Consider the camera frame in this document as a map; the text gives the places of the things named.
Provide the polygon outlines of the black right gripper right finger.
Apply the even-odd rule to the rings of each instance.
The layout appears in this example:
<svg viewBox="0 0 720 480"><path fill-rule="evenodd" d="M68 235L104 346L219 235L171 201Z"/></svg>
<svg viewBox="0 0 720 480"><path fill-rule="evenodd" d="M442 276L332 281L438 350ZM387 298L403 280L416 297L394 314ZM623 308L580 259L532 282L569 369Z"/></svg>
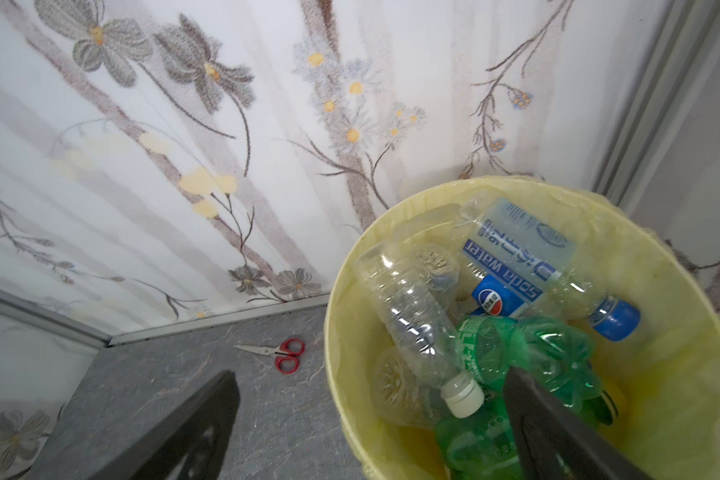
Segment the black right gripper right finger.
<svg viewBox="0 0 720 480"><path fill-rule="evenodd" d="M511 367L503 387L519 462L527 479L647 479L527 371Z"/></svg>

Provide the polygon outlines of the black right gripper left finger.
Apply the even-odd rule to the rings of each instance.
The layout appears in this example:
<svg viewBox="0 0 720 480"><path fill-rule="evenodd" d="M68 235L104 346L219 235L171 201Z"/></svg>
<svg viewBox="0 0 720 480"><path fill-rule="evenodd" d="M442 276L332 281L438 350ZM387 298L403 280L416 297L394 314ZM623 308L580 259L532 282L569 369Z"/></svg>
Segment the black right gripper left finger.
<svg viewBox="0 0 720 480"><path fill-rule="evenodd" d="M215 375L94 479L216 479L240 406L236 376Z"/></svg>

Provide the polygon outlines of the green bottle yellow cap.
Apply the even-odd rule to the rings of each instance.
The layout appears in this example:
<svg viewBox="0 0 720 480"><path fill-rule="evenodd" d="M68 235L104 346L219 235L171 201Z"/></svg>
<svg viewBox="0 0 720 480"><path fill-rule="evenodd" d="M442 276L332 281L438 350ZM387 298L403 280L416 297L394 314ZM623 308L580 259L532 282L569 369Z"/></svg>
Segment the green bottle yellow cap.
<svg viewBox="0 0 720 480"><path fill-rule="evenodd" d="M590 366L593 340L561 320L469 316L458 334L466 369L480 385L498 394L512 367L525 370L576 412L602 392Z"/></svg>
<svg viewBox="0 0 720 480"><path fill-rule="evenodd" d="M503 399L487 401L473 415L446 418L434 428L451 479L524 479Z"/></svg>

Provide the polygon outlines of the blue label bottle blue cap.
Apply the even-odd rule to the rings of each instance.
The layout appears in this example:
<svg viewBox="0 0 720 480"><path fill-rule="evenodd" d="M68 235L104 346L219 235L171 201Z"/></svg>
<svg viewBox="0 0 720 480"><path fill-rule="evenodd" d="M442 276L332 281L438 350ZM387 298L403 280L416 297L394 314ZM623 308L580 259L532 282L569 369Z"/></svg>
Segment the blue label bottle blue cap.
<svg viewBox="0 0 720 480"><path fill-rule="evenodd" d="M485 276L471 293L487 315L516 318L527 304L521 296L492 275Z"/></svg>

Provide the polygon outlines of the soda water clear bottle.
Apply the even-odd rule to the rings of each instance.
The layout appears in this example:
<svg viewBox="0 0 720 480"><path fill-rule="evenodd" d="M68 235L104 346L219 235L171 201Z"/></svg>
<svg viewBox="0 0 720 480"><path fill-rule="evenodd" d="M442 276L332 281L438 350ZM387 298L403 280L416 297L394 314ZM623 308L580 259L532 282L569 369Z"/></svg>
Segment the soda water clear bottle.
<svg viewBox="0 0 720 480"><path fill-rule="evenodd" d="M505 198L475 194L460 207L451 235L467 292L471 296L485 276L494 276L527 304L514 319L585 320L611 342L626 339L640 324L636 306L595 283L574 259L574 241Z"/></svg>

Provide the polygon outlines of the crushed clear bottle back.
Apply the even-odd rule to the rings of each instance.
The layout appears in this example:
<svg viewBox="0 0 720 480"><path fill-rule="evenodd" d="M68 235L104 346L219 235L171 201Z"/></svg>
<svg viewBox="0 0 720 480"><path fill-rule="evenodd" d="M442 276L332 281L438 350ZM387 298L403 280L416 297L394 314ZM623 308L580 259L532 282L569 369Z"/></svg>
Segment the crushed clear bottle back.
<svg viewBox="0 0 720 480"><path fill-rule="evenodd" d="M465 368L448 315L459 280L453 255L432 243L382 241L358 257L354 272L417 379L437 390L455 417L476 413L485 395Z"/></svg>

